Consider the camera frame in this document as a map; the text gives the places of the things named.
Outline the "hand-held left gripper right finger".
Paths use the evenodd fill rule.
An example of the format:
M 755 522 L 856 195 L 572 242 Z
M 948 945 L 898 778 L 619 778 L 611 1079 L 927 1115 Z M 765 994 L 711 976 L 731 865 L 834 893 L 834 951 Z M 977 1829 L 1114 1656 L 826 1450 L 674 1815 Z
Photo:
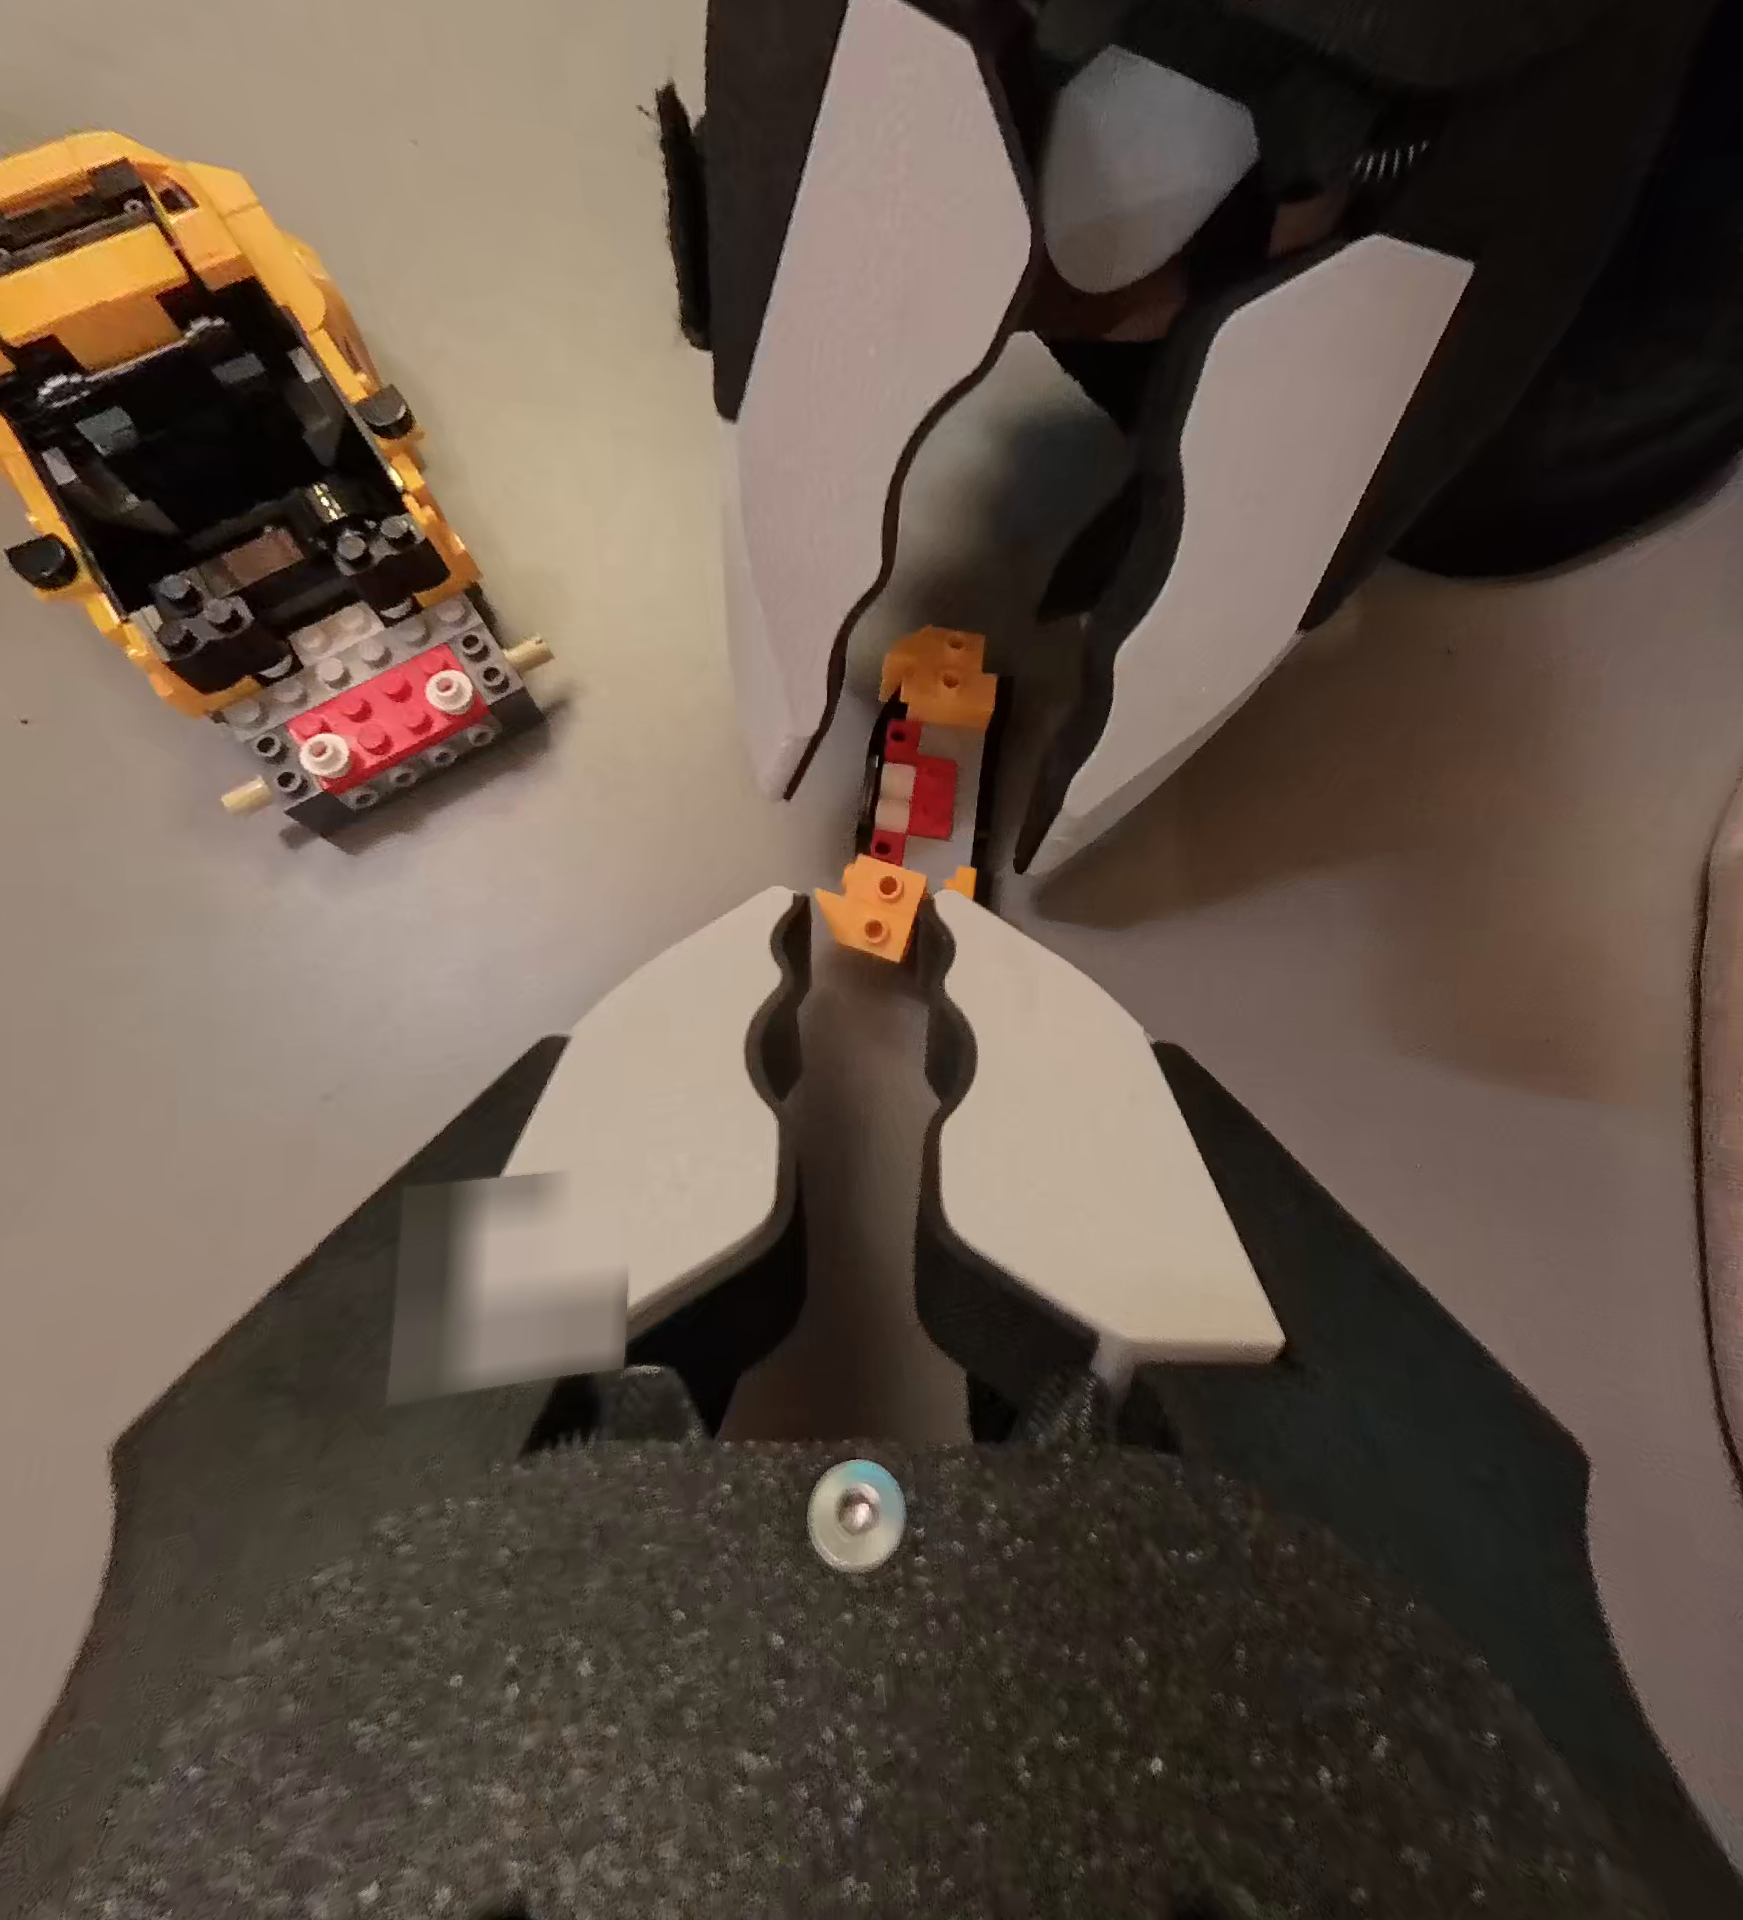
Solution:
M 914 1302 L 969 1428 L 1082 1389 L 1272 1380 L 1283 1324 L 1172 1084 L 1090 976 L 964 895 L 919 931 L 932 1116 Z

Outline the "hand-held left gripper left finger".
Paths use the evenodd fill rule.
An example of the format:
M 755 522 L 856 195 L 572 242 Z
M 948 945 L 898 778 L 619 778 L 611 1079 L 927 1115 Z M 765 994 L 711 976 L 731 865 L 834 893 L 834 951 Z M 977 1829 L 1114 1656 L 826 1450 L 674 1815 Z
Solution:
M 501 1174 L 507 1355 L 667 1370 L 725 1426 L 806 1300 L 787 1111 L 809 949 L 809 898 L 766 887 L 580 1018 Z

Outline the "orange lego car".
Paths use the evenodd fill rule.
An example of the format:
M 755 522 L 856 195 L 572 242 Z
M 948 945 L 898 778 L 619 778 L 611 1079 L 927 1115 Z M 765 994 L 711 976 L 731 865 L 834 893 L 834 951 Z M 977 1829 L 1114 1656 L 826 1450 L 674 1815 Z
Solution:
M 242 175 L 83 133 L 0 161 L 3 559 L 333 837 L 544 723 L 422 427 Z

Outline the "black red orange lego subassembly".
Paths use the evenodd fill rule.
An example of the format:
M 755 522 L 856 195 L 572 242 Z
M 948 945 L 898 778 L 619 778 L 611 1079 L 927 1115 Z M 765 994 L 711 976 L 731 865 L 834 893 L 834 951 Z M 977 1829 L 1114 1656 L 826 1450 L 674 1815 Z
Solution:
M 1006 717 L 1007 684 L 979 634 L 919 628 L 887 649 L 853 852 L 810 898 L 838 949 L 899 967 L 927 898 L 990 899 Z

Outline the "person's right hand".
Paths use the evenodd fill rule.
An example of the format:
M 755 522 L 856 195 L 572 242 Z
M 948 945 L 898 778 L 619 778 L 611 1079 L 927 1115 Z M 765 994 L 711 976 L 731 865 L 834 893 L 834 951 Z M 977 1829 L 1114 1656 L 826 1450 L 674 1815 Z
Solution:
M 1161 340 L 1189 303 L 1180 277 L 1163 271 L 1109 293 L 1084 293 L 1067 284 L 1042 331 L 1053 340 L 1136 345 Z

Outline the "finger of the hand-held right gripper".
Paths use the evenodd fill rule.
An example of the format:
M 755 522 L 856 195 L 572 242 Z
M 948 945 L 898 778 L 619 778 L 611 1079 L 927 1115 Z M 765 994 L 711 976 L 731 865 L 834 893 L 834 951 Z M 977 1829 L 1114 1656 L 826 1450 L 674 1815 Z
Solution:
M 984 9 L 725 7 L 725 628 L 774 799 L 834 720 L 903 477 L 1023 299 L 1000 58 Z
M 1305 630 L 1474 265 L 1391 235 L 1276 261 L 1167 337 L 1134 522 L 1082 614 L 1076 702 L 1012 868 L 1051 875 L 1144 804 Z

